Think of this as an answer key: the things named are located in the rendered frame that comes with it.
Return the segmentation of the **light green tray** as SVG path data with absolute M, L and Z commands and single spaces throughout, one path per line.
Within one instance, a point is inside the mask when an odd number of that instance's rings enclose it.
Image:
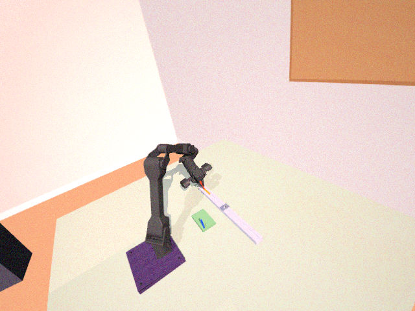
M 197 223 L 197 225 L 199 226 L 199 228 L 201 228 L 203 232 L 216 224 L 216 221 L 214 221 L 204 209 L 192 215 L 192 219 Z M 205 228 L 203 228 L 203 225 L 200 220 L 203 221 Z

